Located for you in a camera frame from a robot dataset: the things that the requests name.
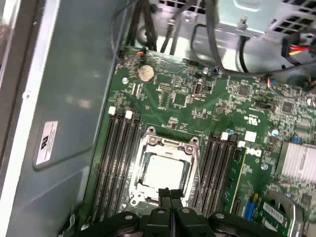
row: cpu socket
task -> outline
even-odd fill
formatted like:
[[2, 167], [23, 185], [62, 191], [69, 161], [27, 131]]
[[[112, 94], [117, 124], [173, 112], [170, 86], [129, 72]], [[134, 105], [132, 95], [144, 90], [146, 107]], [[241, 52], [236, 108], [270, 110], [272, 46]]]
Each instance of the cpu socket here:
[[130, 204], [140, 201], [158, 205], [158, 190], [181, 189], [183, 206], [187, 206], [199, 155], [199, 139], [189, 142], [164, 138], [148, 127], [140, 140], [129, 186]]

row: white label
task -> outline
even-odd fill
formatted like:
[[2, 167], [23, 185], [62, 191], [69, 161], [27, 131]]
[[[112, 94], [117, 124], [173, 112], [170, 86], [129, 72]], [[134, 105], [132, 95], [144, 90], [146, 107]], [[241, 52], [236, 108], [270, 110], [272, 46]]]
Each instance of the white label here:
[[50, 160], [51, 151], [53, 149], [58, 121], [46, 122], [39, 145], [39, 154], [36, 165], [42, 164]]
[[243, 117], [245, 120], [248, 120], [248, 124], [258, 126], [260, 123], [260, 119], [258, 119], [258, 116], [256, 115], [249, 115], [249, 116], [244, 116]]
[[267, 220], [265, 220], [265, 227], [267, 227], [268, 229], [277, 232], [277, 229], [271, 225]]
[[255, 142], [257, 137], [256, 132], [246, 131], [245, 140], [248, 142]]
[[275, 210], [266, 202], [263, 204], [263, 209], [283, 225], [284, 217], [282, 216], [281, 213], [279, 213], [277, 210]]

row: ram slot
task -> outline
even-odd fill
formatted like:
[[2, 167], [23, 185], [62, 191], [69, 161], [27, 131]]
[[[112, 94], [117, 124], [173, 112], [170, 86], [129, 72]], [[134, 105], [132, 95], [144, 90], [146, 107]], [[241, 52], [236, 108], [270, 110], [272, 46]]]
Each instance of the ram slot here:
[[223, 165], [223, 160], [225, 159], [226, 154], [226, 148], [227, 144], [219, 142], [219, 149], [215, 156], [215, 163], [212, 166], [211, 172], [208, 176], [208, 182], [207, 182], [207, 190], [208, 192], [205, 195], [203, 206], [202, 206], [202, 212], [204, 215], [208, 216], [208, 209], [213, 205], [213, 201], [215, 198], [216, 192], [218, 190], [216, 189], [216, 184], [218, 182], [218, 178], [220, 175], [221, 167]]
[[113, 185], [110, 189], [110, 195], [109, 195], [109, 203], [108, 203], [108, 207], [107, 207], [107, 211], [105, 212], [105, 217], [111, 217], [116, 213], [116, 207], [120, 202], [119, 199], [119, 193], [123, 192], [123, 190], [121, 189], [121, 185], [124, 184], [123, 182], [123, 173], [125, 170], [125, 167], [129, 167], [130, 165], [130, 159], [129, 159], [129, 152], [131, 150], [133, 150], [134, 148], [134, 144], [135, 144], [135, 139], [134, 135], [137, 135], [138, 132], [138, 124], [139, 124], [139, 119], [138, 118], [139, 115], [136, 114], [135, 116], [133, 116], [133, 119], [131, 119], [130, 122], [130, 126], [129, 129], [126, 131], [126, 136], [125, 139], [123, 141], [124, 143], [124, 148], [121, 150], [120, 156], [118, 158], [118, 164], [115, 168], [115, 171], [113, 172], [113, 174], [115, 175], [114, 178], [114, 182]]
[[199, 207], [198, 203], [200, 202], [200, 200], [202, 200], [202, 203], [200, 203], [202, 207], [204, 200], [207, 196], [208, 189], [206, 186], [207, 186], [207, 181], [209, 180], [208, 179], [209, 174], [211, 173], [211, 169], [214, 166], [214, 162], [215, 162], [214, 157], [219, 147], [219, 143], [217, 142], [218, 139], [219, 139], [218, 136], [210, 136], [208, 139], [208, 146], [205, 151], [204, 159], [201, 166], [201, 173], [200, 173], [202, 197], [200, 198], [199, 192], [196, 192], [195, 197], [194, 197], [194, 202], [193, 202], [193, 206], [195, 207]]
[[106, 174], [105, 185], [103, 189], [103, 195], [101, 198], [101, 205], [99, 208], [99, 221], [102, 221], [107, 216], [107, 211], [109, 208], [109, 200], [112, 198], [112, 189], [115, 180], [116, 169], [121, 157], [124, 155], [126, 141], [128, 139], [128, 132], [131, 126], [131, 119], [125, 118], [123, 121], [123, 126], [118, 133], [118, 139], [113, 143], [114, 149], [112, 153], [106, 157], [110, 161], [107, 166], [107, 170], [104, 171]]
[[133, 155], [133, 150], [134, 150], [133, 148], [134, 148], [134, 145], [136, 144], [136, 141], [137, 141], [139, 124], [140, 124], [140, 117], [138, 116], [138, 117], [134, 118], [134, 120], [133, 120], [133, 125], [132, 125], [133, 131], [132, 131], [132, 134], [131, 134], [131, 137], [129, 140], [130, 145], [126, 147], [126, 151], [125, 151], [126, 160], [125, 160], [124, 167], [122, 169], [121, 182], [120, 182], [118, 192], [117, 192], [118, 201], [116, 202], [116, 206], [114, 208], [115, 213], [119, 212], [119, 208], [120, 208], [119, 204], [120, 204], [120, 201], [122, 199], [123, 191], [124, 191], [125, 186], [126, 186], [128, 171], [129, 171], [129, 167], [130, 167], [132, 155]]
[[[220, 132], [209, 137], [201, 166], [201, 209], [205, 216], [217, 211], [223, 195], [226, 176], [236, 149], [236, 136], [228, 141], [220, 140]], [[199, 207], [199, 192], [193, 198], [193, 206]]]
[[99, 169], [99, 176], [96, 182], [96, 188], [94, 191], [94, 199], [93, 199], [93, 205], [91, 210], [91, 223], [94, 223], [97, 221], [97, 215], [100, 208], [100, 202], [102, 199], [102, 194], [105, 186], [105, 170], [109, 165], [109, 159], [107, 157], [112, 152], [113, 144], [115, 144], [118, 133], [121, 129], [123, 121], [123, 114], [116, 114], [112, 117], [112, 120], [110, 122], [107, 138], [105, 141], [103, 153], [102, 153], [102, 161]]
[[232, 163], [233, 157], [234, 157], [234, 151], [235, 147], [231, 144], [227, 144], [225, 148], [225, 155], [222, 159], [221, 164], [221, 170], [219, 173], [215, 174], [215, 177], [217, 177], [217, 182], [215, 186], [215, 193], [213, 193], [213, 196], [211, 197], [212, 205], [209, 206], [206, 215], [210, 215], [211, 213], [218, 211], [219, 208], [219, 201], [222, 198], [224, 189], [225, 189], [225, 181], [226, 176], [228, 173], [228, 169]]

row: yellow wire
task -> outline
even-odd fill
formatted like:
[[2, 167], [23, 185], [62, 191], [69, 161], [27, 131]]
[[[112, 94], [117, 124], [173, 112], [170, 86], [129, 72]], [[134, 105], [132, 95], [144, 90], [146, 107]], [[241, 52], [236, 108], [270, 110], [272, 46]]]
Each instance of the yellow wire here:
[[289, 55], [293, 56], [293, 55], [301, 53], [301, 52], [302, 52], [301, 50], [295, 50], [295, 51], [290, 52]]

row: blue connector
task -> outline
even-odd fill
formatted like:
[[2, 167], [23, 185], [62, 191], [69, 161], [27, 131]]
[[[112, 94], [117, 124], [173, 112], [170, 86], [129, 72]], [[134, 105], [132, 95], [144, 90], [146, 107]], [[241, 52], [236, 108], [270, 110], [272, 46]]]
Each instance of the blue connector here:
[[244, 214], [244, 219], [247, 221], [252, 221], [253, 215], [254, 215], [254, 211], [256, 208], [256, 204], [254, 204], [252, 202], [252, 200], [249, 200], [246, 206], [246, 210], [245, 210], [245, 214]]
[[298, 136], [294, 136], [294, 137], [292, 137], [292, 142], [293, 143], [300, 143], [301, 142], [301, 138], [298, 137]]

